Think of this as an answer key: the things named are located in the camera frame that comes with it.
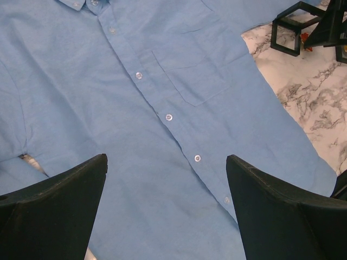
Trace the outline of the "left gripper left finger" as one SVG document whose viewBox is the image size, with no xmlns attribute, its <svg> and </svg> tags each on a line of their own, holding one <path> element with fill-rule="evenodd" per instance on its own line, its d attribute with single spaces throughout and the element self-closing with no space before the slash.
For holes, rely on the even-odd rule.
<svg viewBox="0 0 347 260">
<path fill-rule="evenodd" d="M 107 173 L 98 154 L 1 196 L 1 259 L 84 259 Z"/>
</svg>

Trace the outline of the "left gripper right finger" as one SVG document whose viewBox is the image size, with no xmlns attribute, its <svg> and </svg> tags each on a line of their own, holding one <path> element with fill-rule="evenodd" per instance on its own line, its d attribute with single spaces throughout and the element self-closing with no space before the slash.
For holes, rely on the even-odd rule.
<svg viewBox="0 0 347 260">
<path fill-rule="evenodd" d="M 346 259 L 346 201 L 303 190 L 235 155 L 226 171 L 247 259 Z"/>
</svg>

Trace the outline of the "black brooch box red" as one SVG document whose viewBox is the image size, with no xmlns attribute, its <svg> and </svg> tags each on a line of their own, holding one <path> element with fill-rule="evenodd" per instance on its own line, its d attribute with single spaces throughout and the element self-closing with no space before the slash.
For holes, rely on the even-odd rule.
<svg viewBox="0 0 347 260">
<path fill-rule="evenodd" d="M 277 15 L 272 21 L 270 47 L 282 53 L 297 57 L 301 52 L 301 34 L 317 24 L 325 11 L 299 1 Z"/>
</svg>

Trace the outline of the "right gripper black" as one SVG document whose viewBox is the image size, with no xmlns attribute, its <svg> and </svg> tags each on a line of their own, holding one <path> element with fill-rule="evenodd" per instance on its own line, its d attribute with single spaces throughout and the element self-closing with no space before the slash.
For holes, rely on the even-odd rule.
<svg viewBox="0 0 347 260">
<path fill-rule="evenodd" d="M 305 49 L 346 45 L 346 1 L 330 1 L 323 17 L 305 41 Z"/>
</svg>

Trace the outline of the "red orange leaf brooch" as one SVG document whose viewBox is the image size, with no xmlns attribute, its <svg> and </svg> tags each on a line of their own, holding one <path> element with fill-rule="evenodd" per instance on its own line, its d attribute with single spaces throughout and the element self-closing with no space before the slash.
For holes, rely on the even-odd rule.
<svg viewBox="0 0 347 260">
<path fill-rule="evenodd" d="M 313 48 L 312 47 L 308 47 L 308 48 L 305 48 L 304 47 L 304 44 L 306 42 L 306 40 L 308 39 L 309 37 L 309 34 L 307 32 L 304 32 L 300 35 L 300 41 L 301 41 L 301 48 L 304 50 L 304 51 L 308 51 L 308 52 L 313 52 Z"/>
</svg>

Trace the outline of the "light blue button shirt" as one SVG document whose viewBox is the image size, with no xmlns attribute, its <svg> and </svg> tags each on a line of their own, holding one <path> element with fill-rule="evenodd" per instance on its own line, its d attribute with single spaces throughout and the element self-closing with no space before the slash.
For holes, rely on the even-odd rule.
<svg viewBox="0 0 347 260">
<path fill-rule="evenodd" d="M 241 37 L 293 1 L 1 1 L 1 193 L 99 153 L 97 259 L 244 259 L 234 154 L 330 196 L 335 171 Z"/>
</svg>

